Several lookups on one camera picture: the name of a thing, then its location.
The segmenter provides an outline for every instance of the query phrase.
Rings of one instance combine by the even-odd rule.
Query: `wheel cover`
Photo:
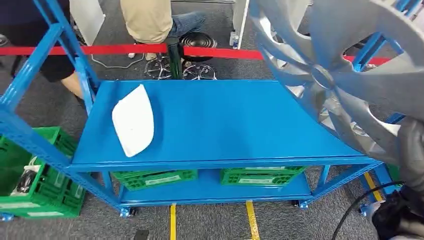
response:
[[[298,28],[309,4],[250,0],[258,49],[275,78],[320,125],[357,151],[398,164],[400,126],[378,120],[369,104],[424,121],[423,33],[387,2],[315,0],[305,36]],[[284,43],[273,39],[272,28]],[[396,40],[404,53],[357,72],[342,54],[375,32]]]

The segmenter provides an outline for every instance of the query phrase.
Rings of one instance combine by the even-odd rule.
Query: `white cable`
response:
[[[94,58],[93,54],[91,54],[91,60],[97,64],[102,65],[103,67],[105,67],[106,69],[128,69],[129,67],[131,67],[132,65],[141,62],[145,59],[145,54],[143,53],[143,56],[141,57],[141,59],[135,60],[133,62],[131,62],[128,66],[108,66],[106,64],[104,64],[103,62],[97,60]]]

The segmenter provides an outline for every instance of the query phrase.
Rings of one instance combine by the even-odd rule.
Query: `gray carpet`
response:
[[[127,34],[119,1],[102,0],[101,6],[106,21],[101,29],[97,44],[132,43]],[[204,31],[219,42],[219,47],[227,47],[232,29],[232,9],[230,4],[174,3],[173,13],[202,10],[207,14]],[[243,48],[255,49],[254,32],[251,22],[246,24]],[[126,55],[95,56],[108,65],[126,66],[133,59]],[[12,58],[0,57],[6,68],[10,68]],[[145,79],[144,64],[135,64],[129,69],[105,69],[93,63],[93,68],[104,79]],[[272,75],[262,61],[240,59],[212,59],[208,64],[216,69],[219,79],[269,79]],[[5,70],[0,69],[0,91],[10,79]],[[37,76],[28,93],[18,107],[18,114],[30,125],[62,126],[75,138],[79,138],[86,115],[78,102],[59,83],[47,83]],[[330,177],[343,170],[333,167]],[[308,180],[316,184],[320,167],[307,169]],[[282,239],[329,239],[346,208],[355,197],[363,192],[358,180],[326,195],[312,203],[309,209],[302,210],[289,202],[254,202],[259,235],[264,240]],[[245,240],[251,238],[246,206],[244,203],[177,205],[177,238],[184,240]],[[63,238],[108,238],[128,239],[139,229],[149,230],[150,239],[164,240],[170,235],[170,211],[167,206],[142,207],[133,218],[120,218],[113,208],[94,196],[86,197],[80,217],[75,219],[25,220],[0,222],[0,236],[6,239],[63,239]],[[342,227],[339,239],[375,239],[369,223],[359,213],[353,212]]]

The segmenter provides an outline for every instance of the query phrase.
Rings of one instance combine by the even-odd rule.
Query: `black pants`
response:
[[[65,17],[70,20],[69,5],[63,9]],[[17,47],[35,47],[49,29],[42,18],[14,25],[0,25],[0,34],[7,37],[10,43]],[[40,68],[41,74],[49,81],[56,82],[69,77],[74,73],[74,66],[67,55],[49,55]]]

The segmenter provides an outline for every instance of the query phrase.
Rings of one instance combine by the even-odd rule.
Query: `blue shelf surface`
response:
[[[240,186],[221,185],[219,169],[201,169],[198,179],[145,188],[125,190],[120,196],[123,207],[177,204],[215,204],[276,200],[306,200],[312,198],[305,174],[295,177],[288,185]]]
[[[140,84],[153,109],[154,137],[144,151],[126,157],[112,109]],[[123,80],[100,85],[70,168],[187,169],[200,162],[199,168],[293,166],[319,159],[328,160],[323,164],[373,161],[317,124],[276,80]]]

